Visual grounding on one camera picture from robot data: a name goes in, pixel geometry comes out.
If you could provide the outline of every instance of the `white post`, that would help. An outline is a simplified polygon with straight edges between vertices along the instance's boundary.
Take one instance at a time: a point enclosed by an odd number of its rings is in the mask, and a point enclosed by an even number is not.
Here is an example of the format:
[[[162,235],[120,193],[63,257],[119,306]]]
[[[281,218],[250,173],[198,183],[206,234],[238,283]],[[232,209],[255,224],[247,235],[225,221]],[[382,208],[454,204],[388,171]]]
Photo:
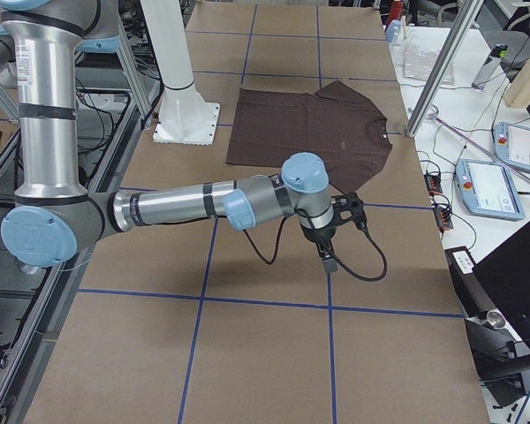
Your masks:
[[[141,0],[165,91],[154,140],[212,144],[220,105],[196,91],[178,0]]]

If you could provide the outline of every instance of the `label sticker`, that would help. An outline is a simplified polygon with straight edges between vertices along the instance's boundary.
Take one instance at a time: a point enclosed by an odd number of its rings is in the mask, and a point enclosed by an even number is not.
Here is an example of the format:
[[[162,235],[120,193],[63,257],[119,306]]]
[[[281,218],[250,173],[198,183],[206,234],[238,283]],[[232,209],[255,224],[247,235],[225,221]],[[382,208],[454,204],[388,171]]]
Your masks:
[[[29,47],[25,45],[16,46],[16,67],[18,71],[18,85],[32,85],[32,58]]]
[[[473,272],[473,262],[465,250],[454,252],[453,257],[458,263],[461,272],[464,274],[471,274]]]

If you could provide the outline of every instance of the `folded cloth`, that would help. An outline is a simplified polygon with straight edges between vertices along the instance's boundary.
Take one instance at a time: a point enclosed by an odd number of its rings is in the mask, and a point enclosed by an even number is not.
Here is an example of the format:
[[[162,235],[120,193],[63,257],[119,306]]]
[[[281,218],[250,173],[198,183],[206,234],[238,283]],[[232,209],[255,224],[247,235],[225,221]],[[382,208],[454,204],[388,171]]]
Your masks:
[[[312,152],[335,188],[354,192],[387,162],[386,122],[371,100],[340,81],[313,95],[241,89],[226,162],[280,167]]]

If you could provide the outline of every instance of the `computer monitor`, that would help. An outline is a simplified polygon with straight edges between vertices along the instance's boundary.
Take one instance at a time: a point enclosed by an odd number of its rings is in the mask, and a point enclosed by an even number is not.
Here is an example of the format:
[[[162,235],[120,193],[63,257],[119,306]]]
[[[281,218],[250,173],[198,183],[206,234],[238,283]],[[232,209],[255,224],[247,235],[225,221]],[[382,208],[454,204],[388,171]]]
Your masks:
[[[473,273],[530,349],[530,221],[480,261]]]

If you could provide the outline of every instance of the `white table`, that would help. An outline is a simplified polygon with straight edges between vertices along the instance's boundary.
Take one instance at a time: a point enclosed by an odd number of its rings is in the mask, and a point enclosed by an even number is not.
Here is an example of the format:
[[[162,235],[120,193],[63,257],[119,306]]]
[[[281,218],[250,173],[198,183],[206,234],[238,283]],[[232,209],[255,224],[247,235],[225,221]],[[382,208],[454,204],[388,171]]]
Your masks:
[[[412,39],[409,37],[409,42],[427,49],[440,49],[447,36],[449,29],[447,28],[411,28]],[[397,53],[396,47],[390,47],[391,54]],[[487,43],[481,36],[478,30],[470,30],[466,36],[465,41],[459,49],[457,57],[453,63],[454,84],[452,86],[443,85],[434,100],[434,105],[439,108],[439,116],[450,125],[456,126],[466,130],[472,129],[490,129],[493,125],[493,119],[498,106],[498,113],[496,121],[506,121],[516,123],[529,118],[526,110],[509,109],[501,101],[502,93],[508,84],[508,80],[504,77],[500,68],[494,72],[493,77],[497,78],[491,80],[483,91],[468,89],[449,89],[454,87],[470,87],[474,76],[481,68],[485,57],[489,52]],[[404,66],[399,64],[400,61],[395,61],[395,70],[397,72],[397,79],[401,84],[401,91],[405,107],[414,108],[424,82],[416,79],[408,79],[403,77]],[[522,125],[530,126],[530,119],[522,122]],[[433,152],[434,140],[435,151],[443,156],[445,159],[456,163],[460,157],[466,159],[488,159],[483,153],[479,152],[472,146],[465,145],[457,135],[450,132],[446,128],[441,128],[438,131],[439,124],[434,121],[426,121],[421,126],[416,135],[416,147],[419,150],[419,158],[421,160],[429,159],[437,163],[442,172],[454,171],[451,163],[443,160],[441,157]],[[475,131],[466,132],[466,135],[481,146],[492,149],[492,137],[490,131]],[[421,163],[422,170],[427,168],[427,163]],[[435,166],[430,164],[428,170],[435,170]],[[461,202],[454,185],[452,184],[453,174],[447,173],[442,175],[442,187],[445,196],[452,200],[453,212],[470,223],[477,233],[476,242],[471,249],[472,256],[476,261],[480,261],[487,254],[492,252],[498,245],[505,241],[521,226],[530,220],[530,195],[520,196],[526,218],[521,221],[511,222],[499,219],[484,218],[478,216],[471,216]],[[513,178],[515,185],[519,191],[530,192],[530,186],[522,182],[518,178]],[[459,218],[453,217],[454,229],[446,231],[443,235],[443,248],[450,248],[455,246],[470,246],[473,244],[474,235],[471,228]],[[492,405],[495,404],[494,399],[490,394],[484,390],[485,397],[488,400],[489,416],[492,422],[505,422],[506,417],[510,411],[494,410]],[[514,422],[516,414],[512,414],[512,422]],[[526,423],[530,420],[530,402],[526,407],[526,412],[520,420],[520,423]]]

